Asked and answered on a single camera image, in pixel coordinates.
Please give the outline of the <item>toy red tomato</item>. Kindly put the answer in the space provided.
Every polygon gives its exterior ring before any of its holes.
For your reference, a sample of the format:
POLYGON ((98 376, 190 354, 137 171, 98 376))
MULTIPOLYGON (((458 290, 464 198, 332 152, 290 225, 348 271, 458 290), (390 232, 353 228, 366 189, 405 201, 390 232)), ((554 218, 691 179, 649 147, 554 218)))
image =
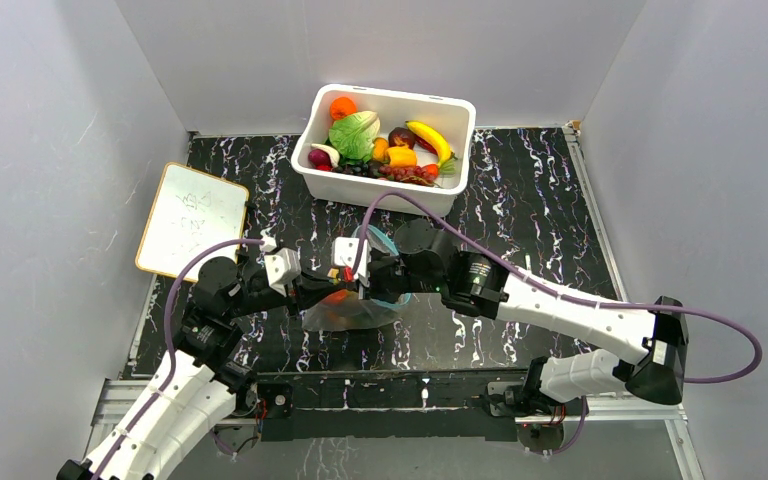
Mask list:
POLYGON ((351 292, 348 290, 340 290, 337 292, 334 292, 332 294, 329 294, 326 298, 324 298, 321 303, 325 305, 340 305, 347 301, 347 299, 350 297, 351 292))

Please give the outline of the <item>clear zip top bag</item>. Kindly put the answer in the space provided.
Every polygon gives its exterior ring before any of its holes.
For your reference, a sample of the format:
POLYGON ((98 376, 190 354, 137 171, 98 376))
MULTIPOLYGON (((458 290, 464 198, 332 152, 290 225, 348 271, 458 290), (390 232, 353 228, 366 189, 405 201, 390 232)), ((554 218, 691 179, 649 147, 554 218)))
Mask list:
MULTIPOLYGON (((351 238, 356 238, 359 229, 351 238)), ((337 267, 329 270, 329 277, 342 279, 348 268, 337 267)), ((306 331, 340 332, 348 330, 374 329, 389 325, 399 317, 399 311, 411 300, 411 294, 401 295, 395 304, 374 299, 361 299, 356 292, 340 305, 325 305, 321 302, 304 312, 302 328, 306 331)))

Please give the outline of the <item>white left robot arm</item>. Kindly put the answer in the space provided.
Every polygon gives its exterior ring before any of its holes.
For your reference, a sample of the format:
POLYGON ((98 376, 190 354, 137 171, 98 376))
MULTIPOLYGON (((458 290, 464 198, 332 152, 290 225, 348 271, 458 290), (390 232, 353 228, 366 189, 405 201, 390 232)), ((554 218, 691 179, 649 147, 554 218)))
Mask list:
POLYGON ((84 459, 66 461, 58 478, 166 479, 223 418, 253 412, 257 375, 231 358, 242 336, 234 318, 303 311, 347 286, 341 277, 302 270, 271 287, 270 272, 259 268, 246 278, 227 257, 204 263, 153 379, 106 438, 84 459))

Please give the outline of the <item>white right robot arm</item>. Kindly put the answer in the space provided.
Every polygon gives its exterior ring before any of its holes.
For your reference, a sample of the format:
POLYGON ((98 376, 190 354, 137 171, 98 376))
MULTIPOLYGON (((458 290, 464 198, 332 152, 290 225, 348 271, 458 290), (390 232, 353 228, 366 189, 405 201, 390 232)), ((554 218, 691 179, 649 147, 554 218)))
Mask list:
POLYGON ((532 360, 522 385, 489 393, 498 409, 547 414, 608 392, 681 403, 688 333, 679 302, 662 298, 653 308, 624 308, 504 265, 492 253, 461 250, 450 232, 424 219, 403 225, 394 243, 389 253, 367 239, 351 240, 344 257, 366 297, 394 302, 407 293, 437 294, 461 315, 537 326, 593 345, 572 357, 532 360))

